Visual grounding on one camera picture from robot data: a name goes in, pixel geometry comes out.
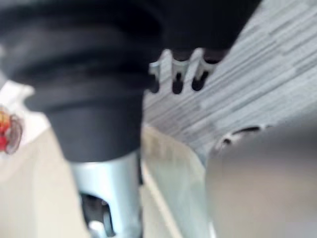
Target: silver metal tube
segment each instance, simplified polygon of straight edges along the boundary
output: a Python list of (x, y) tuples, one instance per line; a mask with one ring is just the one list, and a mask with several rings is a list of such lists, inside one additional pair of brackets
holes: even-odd
[(142, 237), (138, 156), (133, 152), (105, 162), (70, 164), (78, 191), (109, 205), (115, 238)]

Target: gray blurry object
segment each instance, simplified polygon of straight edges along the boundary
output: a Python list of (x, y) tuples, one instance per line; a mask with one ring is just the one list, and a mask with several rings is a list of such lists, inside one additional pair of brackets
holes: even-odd
[(217, 238), (316, 237), (316, 119), (301, 115), (213, 150), (206, 187)]

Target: gray striped surface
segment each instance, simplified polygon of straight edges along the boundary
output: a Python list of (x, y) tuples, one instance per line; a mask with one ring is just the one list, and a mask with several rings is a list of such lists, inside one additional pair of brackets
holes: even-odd
[(161, 90), (148, 94), (145, 121), (192, 147), (205, 163), (225, 133), (274, 124), (317, 101), (317, 0), (264, 0), (205, 88), (191, 89), (195, 52), (181, 95), (171, 93), (171, 56), (163, 54)]

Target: small wheel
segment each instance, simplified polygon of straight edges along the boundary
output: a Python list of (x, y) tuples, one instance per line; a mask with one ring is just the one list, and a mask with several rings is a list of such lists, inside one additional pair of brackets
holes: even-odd
[(8, 145), (5, 149), (5, 152), (9, 155), (12, 155), (19, 148), (21, 139), (22, 139), (23, 127), (20, 123), (20, 120), (17, 116), (11, 116), (11, 130), (8, 135)]

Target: black fabric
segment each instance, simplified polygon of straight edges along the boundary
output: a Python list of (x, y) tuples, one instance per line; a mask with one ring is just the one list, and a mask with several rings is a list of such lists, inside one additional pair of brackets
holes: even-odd
[(149, 63), (197, 47), (220, 61), (259, 2), (0, 0), (1, 69), (35, 88), (26, 105), (47, 115), (66, 159), (114, 159), (140, 146)]

